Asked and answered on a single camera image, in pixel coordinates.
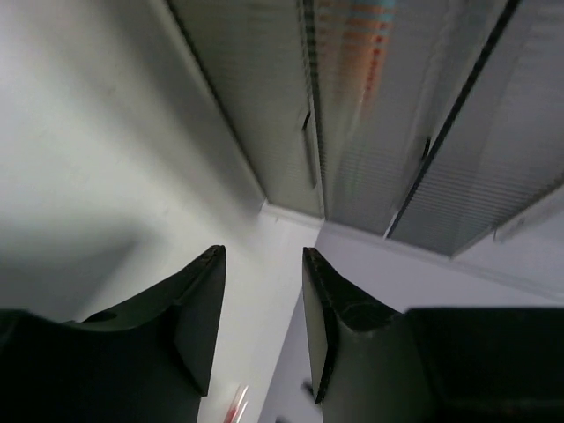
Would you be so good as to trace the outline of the orange utility knife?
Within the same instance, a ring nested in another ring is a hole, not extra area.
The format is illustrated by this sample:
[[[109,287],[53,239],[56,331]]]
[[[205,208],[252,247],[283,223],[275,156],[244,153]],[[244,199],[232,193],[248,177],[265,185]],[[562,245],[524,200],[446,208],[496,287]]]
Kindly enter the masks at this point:
[[[329,192],[344,150],[374,105],[396,11],[396,1],[315,2],[323,174]]]

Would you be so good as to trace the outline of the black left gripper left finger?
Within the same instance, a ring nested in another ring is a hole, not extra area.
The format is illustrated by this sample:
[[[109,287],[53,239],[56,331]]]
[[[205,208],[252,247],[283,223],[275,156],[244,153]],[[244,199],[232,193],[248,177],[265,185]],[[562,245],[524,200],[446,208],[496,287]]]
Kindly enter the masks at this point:
[[[1,313],[4,422],[194,422],[208,393],[226,250],[82,322]]]

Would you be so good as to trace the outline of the clear plastic drawer organizer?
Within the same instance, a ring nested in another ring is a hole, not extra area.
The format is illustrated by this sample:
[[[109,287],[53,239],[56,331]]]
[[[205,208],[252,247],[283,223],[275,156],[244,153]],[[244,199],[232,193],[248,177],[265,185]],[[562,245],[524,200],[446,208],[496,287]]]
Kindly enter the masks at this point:
[[[453,257],[562,189],[562,2],[396,1],[332,192],[315,2],[169,3],[271,204]]]

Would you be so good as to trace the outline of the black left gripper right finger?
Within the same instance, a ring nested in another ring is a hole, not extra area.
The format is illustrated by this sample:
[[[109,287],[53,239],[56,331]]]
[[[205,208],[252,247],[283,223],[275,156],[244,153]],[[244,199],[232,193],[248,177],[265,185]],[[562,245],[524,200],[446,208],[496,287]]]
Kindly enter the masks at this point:
[[[302,292],[314,402],[326,422],[560,422],[561,308],[399,312],[313,248]]]

